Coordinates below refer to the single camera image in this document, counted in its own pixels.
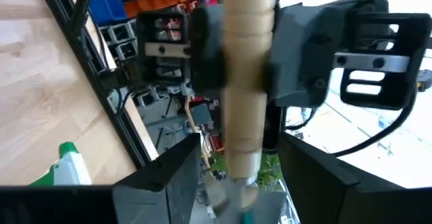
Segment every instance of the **red object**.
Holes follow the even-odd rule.
[[[219,137],[219,135],[211,136],[211,140],[213,141],[213,144],[215,147],[214,150],[220,150],[223,148],[223,144],[222,144],[222,141],[221,141],[221,138]]]
[[[218,4],[217,0],[210,0],[206,2],[207,5],[215,5]]]
[[[196,97],[194,97],[191,101],[192,101],[192,102],[201,102],[202,100],[204,100],[203,97],[196,96]]]

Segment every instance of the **green plant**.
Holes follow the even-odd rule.
[[[220,152],[212,152],[211,157],[215,160],[211,165],[212,171],[226,171],[225,159]],[[277,155],[263,154],[256,184],[264,191],[281,190],[281,186],[278,183],[281,178],[282,172]]]

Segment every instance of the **blue storage bin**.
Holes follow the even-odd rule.
[[[89,6],[93,21],[99,26],[128,18],[122,0],[90,0]]]

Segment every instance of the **metal rod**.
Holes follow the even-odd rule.
[[[146,127],[147,127],[147,129],[150,129],[151,127],[155,127],[155,128],[160,129],[160,128],[164,128],[164,127],[169,127],[175,123],[180,123],[180,122],[186,121],[187,119],[188,119],[188,117],[186,115],[181,114],[181,115],[176,115],[176,116],[169,117],[166,119],[160,119],[158,121],[154,121],[151,123],[146,123]]]
[[[90,0],[76,0],[74,11],[70,18],[71,31],[74,36],[80,35],[81,28],[86,23],[88,4]]]
[[[167,109],[165,110],[165,114],[163,115],[163,117],[167,117],[168,112],[169,112],[169,108],[171,107],[171,103],[172,103],[172,102],[173,102],[173,97],[171,96],[171,97],[169,98],[168,107],[167,107]],[[156,140],[156,144],[155,144],[155,148],[156,148],[156,150],[157,150],[157,148],[159,147],[159,143],[161,142],[162,133],[163,133],[163,128],[161,128],[161,129],[159,130],[159,134],[157,135],[157,140]]]

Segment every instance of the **gray plastic part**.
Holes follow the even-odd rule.
[[[113,190],[115,212],[119,224],[130,224],[144,221],[145,223],[171,223],[165,200],[166,190],[152,192],[119,186]]]
[[[269,97],[277,106],[318,107],[327,95],[344,13],[333,6],[295,5],[279,14],[269,62],[274,72]]]
[[[123,50],[123,47],[125,47],[127,45],[132,45],[132,47],[134,48],[134,55],[133,56],[125,57],[126,51]],[[119,59],[125,60],[127,58],[135,57],[138,54],[138,45],[137,45],[136,40],[131,40],[129,42],[117,45],[115,47],[115,51],[117,52],[117,56],[119,57]]]
[[[196,125],[203,125],[211,122],[210,111],[206,103],[192,107],[190,113]]]
[[[223,188],[228,199],[215,209],[219,223],[278,223],[286,203],[285,192],[260,191],[257,199],[250,206],[240,208],[239,187],[227,179],[223,181]]]

